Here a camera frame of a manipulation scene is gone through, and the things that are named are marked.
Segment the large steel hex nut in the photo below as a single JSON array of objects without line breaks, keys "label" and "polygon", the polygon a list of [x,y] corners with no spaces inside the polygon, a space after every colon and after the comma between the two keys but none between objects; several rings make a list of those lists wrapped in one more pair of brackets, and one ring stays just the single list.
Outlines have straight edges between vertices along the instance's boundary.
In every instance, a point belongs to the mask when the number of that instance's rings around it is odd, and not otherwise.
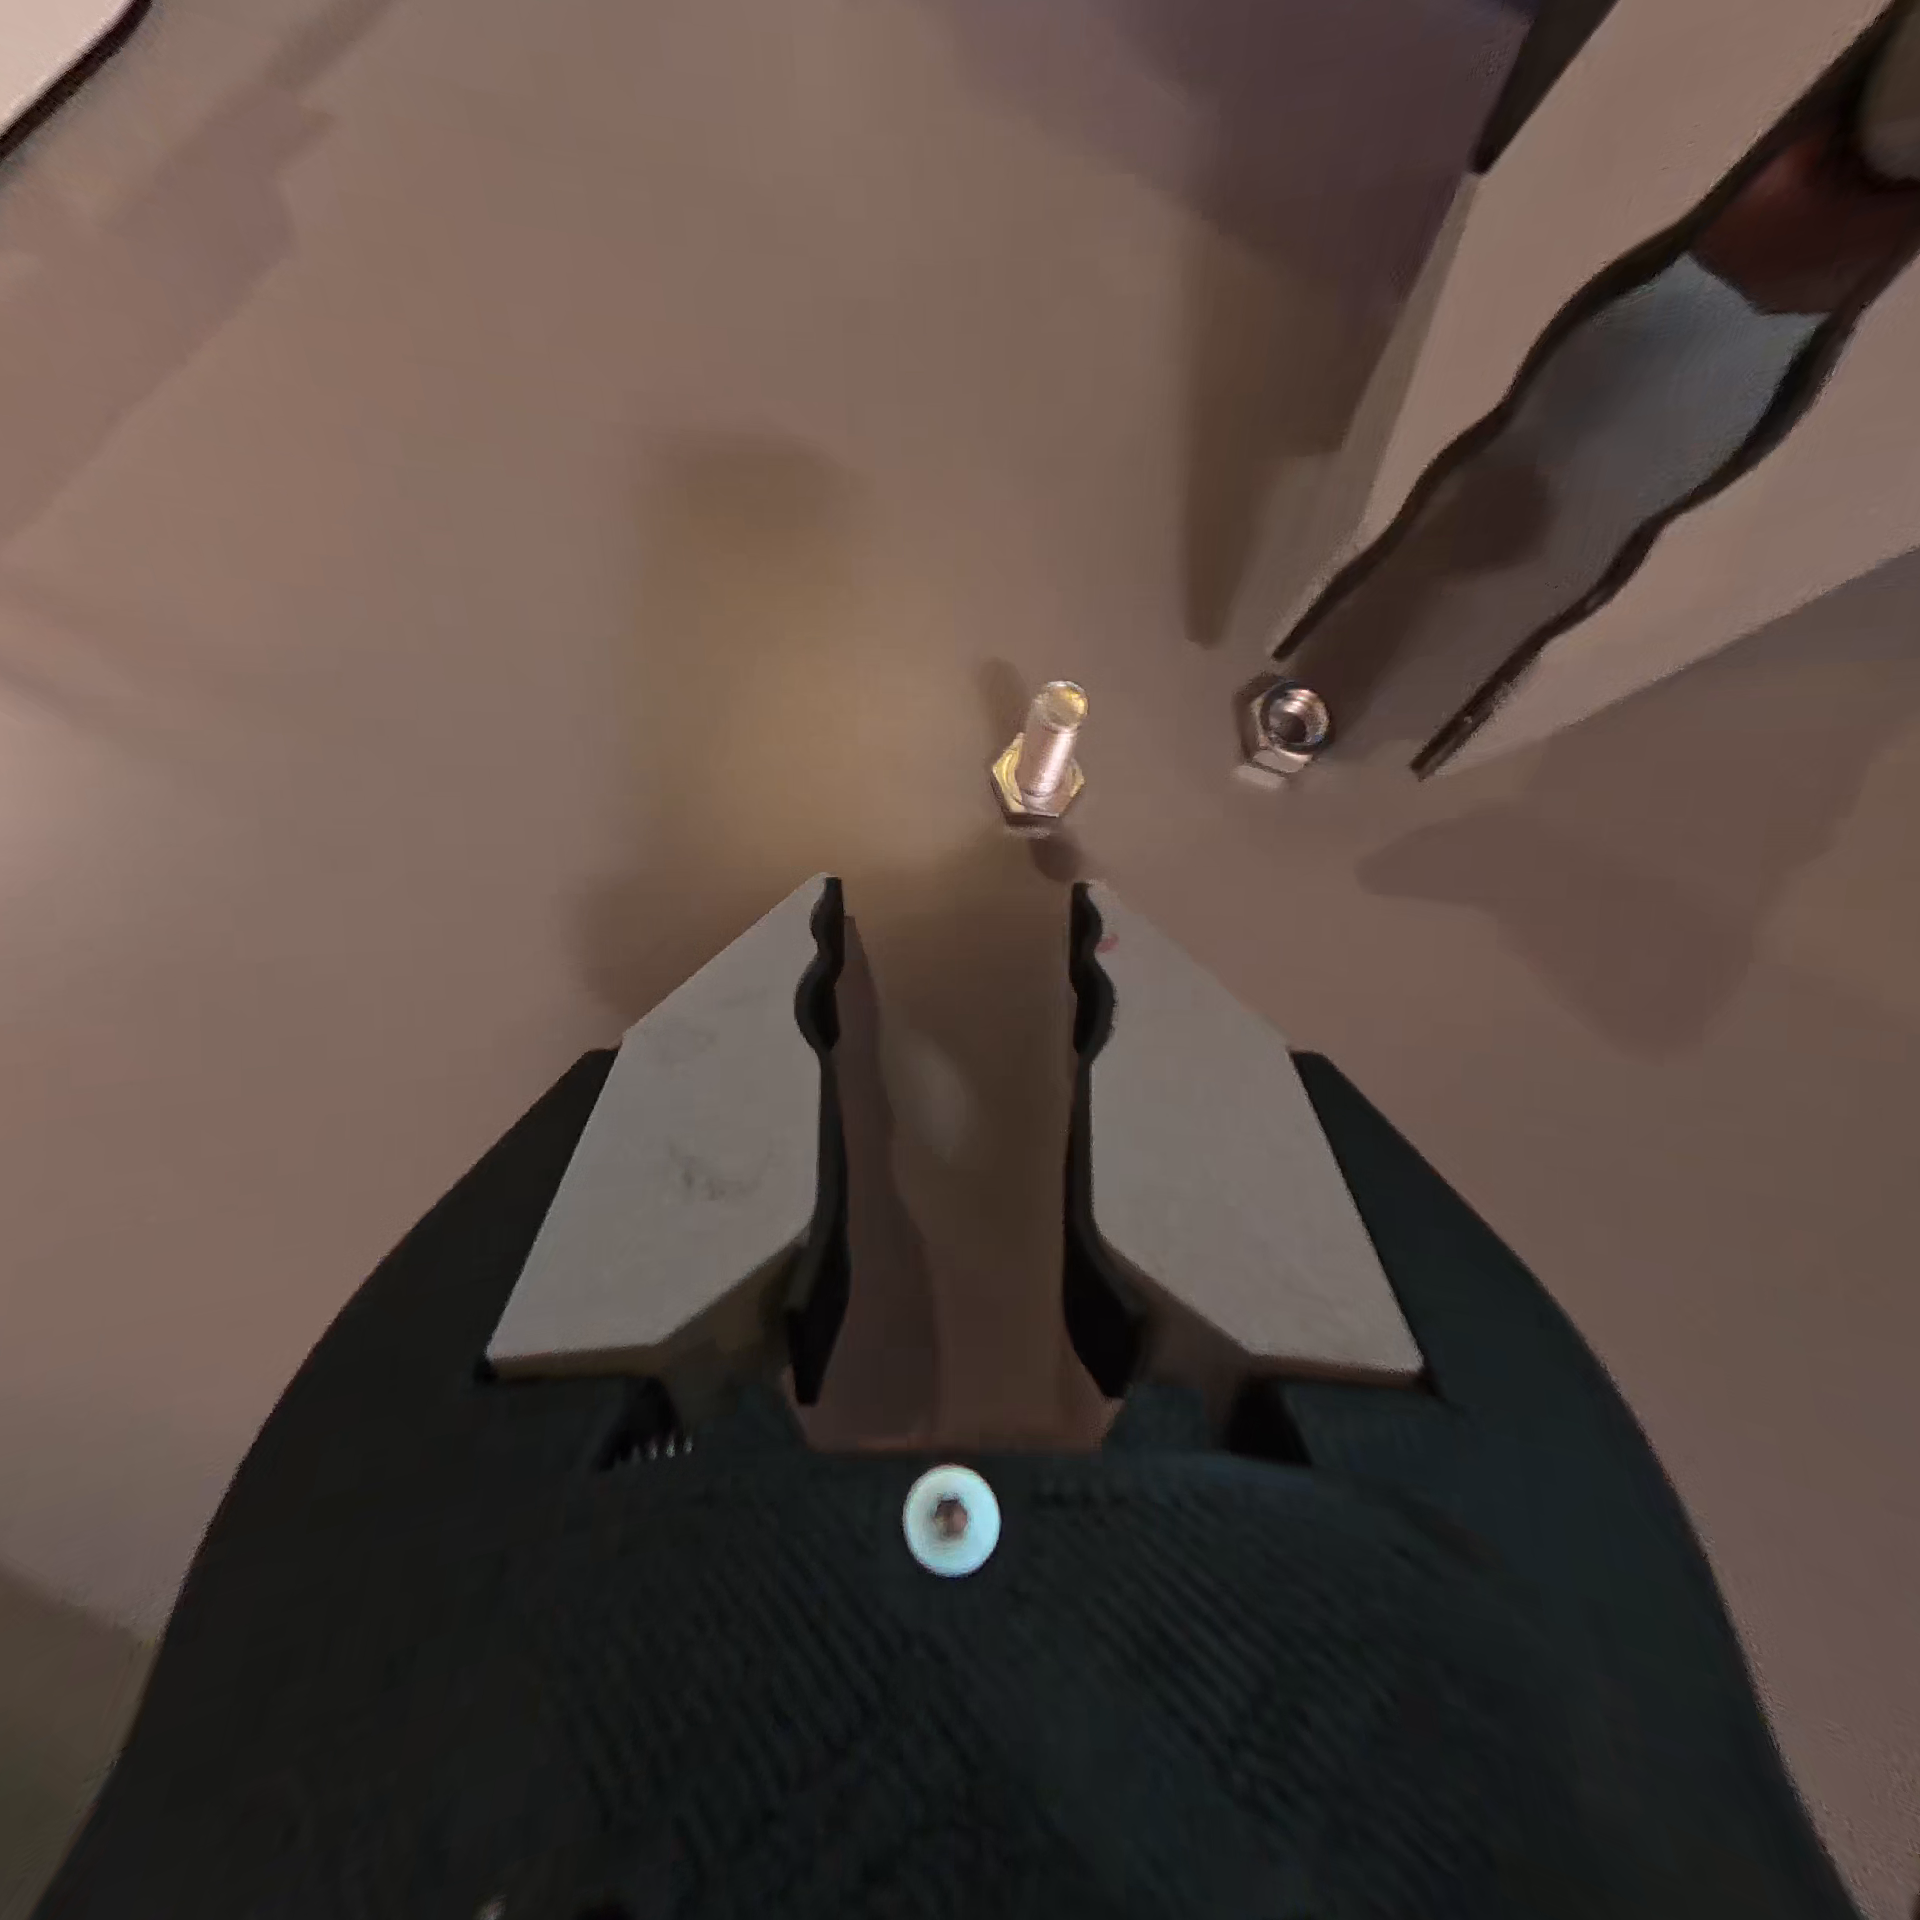
[{"label": "large steel hex nut", "polygon": [[1266,784],[1286,784],[1312,769],[1334,739],[1328,701],[1274,669],[1240,691],[1236,721],[1240,769]]}]

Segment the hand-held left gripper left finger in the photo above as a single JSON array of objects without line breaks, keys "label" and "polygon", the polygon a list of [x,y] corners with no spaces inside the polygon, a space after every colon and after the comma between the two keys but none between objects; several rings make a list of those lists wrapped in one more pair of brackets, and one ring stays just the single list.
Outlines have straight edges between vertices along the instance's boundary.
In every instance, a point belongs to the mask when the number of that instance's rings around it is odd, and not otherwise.
[{"label": "hand-held left gripper left finger", "polygon": [[847,935],[842,883],[811,875],[625,1033],[491,1373],[650,1379],[675,1408],[783,1377],[818,1397],[850,1287]]}]

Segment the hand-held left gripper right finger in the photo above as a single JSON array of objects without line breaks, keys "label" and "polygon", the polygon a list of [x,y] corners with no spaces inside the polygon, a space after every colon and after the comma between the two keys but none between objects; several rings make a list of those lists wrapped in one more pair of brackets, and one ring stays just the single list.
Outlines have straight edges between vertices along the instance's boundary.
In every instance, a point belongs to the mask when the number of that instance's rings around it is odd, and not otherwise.
[{"label": "hand-held left gripper right finger", "polygon": [[1110,1401],[1424,1359],[1286,1036],[1105,883],[1072,887],[1064,1319]]}]

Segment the long steel hex bolt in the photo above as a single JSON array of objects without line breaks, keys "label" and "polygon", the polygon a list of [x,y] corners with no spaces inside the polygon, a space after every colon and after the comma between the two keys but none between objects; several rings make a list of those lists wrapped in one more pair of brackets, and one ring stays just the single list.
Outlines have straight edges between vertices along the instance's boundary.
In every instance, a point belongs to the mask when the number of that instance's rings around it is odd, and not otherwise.
[{"label": "long steel hex bolt", "polygon": [[1086,772],[1076,757],[1088,723],[1088,693],[1050,682],[1026,705],[1020,732],[990,763],[990,792],[1011,832],[1047,835],[1079,802]]}]

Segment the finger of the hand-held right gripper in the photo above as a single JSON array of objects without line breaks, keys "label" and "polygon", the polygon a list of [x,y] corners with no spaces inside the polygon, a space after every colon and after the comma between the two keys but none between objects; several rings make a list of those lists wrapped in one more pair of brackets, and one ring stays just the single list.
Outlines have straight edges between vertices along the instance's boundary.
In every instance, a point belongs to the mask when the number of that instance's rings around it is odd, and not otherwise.
[{"label": "finger of the hand-held right gripper", "polygon": [[1456,243],[1414,424],[1443,372],[1510,372],[1430,468],[1414,532],[1480,539],[1475,687],[1416,777],[1536,746],[1916,549],[1916,180],[1728,180],[1521,354]]},{"label": "finger of the hand-held right gripper", "polygon": [[1328,472],[1276,661],[1450,463],[1499,431],[1560,340],[1660,273],[1891,13],[1622,3],[1496,168],[1472,156]]}]

